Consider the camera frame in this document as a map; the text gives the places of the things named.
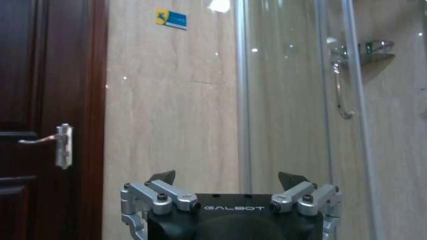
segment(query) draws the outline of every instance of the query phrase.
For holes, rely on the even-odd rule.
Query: blue sticker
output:
[[[154,11],[154,23],[178,29],[186,29],[186,16],[164,8]]]

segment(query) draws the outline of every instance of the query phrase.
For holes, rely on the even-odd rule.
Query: door handle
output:
[[[66,169],[73,164],[73,127],[62,123],[56,127],[56,134],[37,140],[18,140],[17,143],[25,145],[41,144],[56,141],[54,164]]]
[[[332,63],[332,72],[334,75],[334,87],[336,87],[336,107],[339,115],[343,119],[352,119],[355,116],[355,112],[348,110],[344,104],[343,98],[343,84],[341,84],[341,63]]]

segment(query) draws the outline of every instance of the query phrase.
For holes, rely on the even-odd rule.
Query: door frame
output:
[[[85,2],[82,159],[76,170],[78,240],[102,237],[104,120],[109,0]]]

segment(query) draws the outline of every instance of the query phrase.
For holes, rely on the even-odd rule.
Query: shower door frame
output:
[[[314,1],[314,12],[316,12],[316,30],[317,30],[317,41],[318,46],[322,48],[324,40],[322,36],[325,34],[325,16],[324,16],[324,1]],[[241,193],[252,192],[252,174],[250,174],[250,121],[249,121],[249,94],[248,94],[248,59],[246,59],[246,28],[245,28],[245,6],[248,5],[248,0],[234,0],[234,32],[236,32],[236,95],[237,95],[237,145],[238,145],[238,190]],[[371,210],[371,223],[373,224],[371,228],[369,235],[372,239],[381,240],[380,235],[380,223],[379,223],[379,202],[372,198],[376,186],[372,181],[373,177],[373,166],[372,157],[369,149],[369,138],[368,138],[368,125],[367,125],[367,111],[365,111],[365,98],[363,91],[363,81],[361,81],[361,69],[360,69],[360,58],[359,58],[359,47],[357,47],[357,35],[356,35],[356,22],[355,22],[355,11],[352,0],[341,0],[343,18],[344,18],[344,29],[345,29],[345,42],[347,51],[351,53],[348,55],[348,65],[352,68],[351,79],[355,81],[352,86],[355,86],[355,96],[357,110],[355,117],[359,118],[359,129],[361,138],[361,155],[367,172],[367,189],[368,189],[368,203]],[[318,49],[318,54],[321,56],[321,65],[324,66],[324,51]],[[322,79],[322,93],[324,99],[326,97],[326,80],[325,73],[321,73]],[[324,100],[325,109],[325,125],[326,125],[326,147],[328,147],[328,162],[329,168],[332,168],[332,154],[330,154],[330,138],[329,138],[329,123],[328,123],[328,105]],[[330,182],[333,182],[332,171],[329,171]]]

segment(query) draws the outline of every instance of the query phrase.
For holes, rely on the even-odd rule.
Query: wall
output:
[[[174,185],[237,192],[233,9],[208,0],[112,0],[104,141],[102,239],[129,239],[118,191],[176,170]],[[154,24],[157,7],[186,14],[188,30]]]
[[[395,58],[361,68],[381,239],[427,235],[424,0],[355,2],[359,42],[393,41]]]

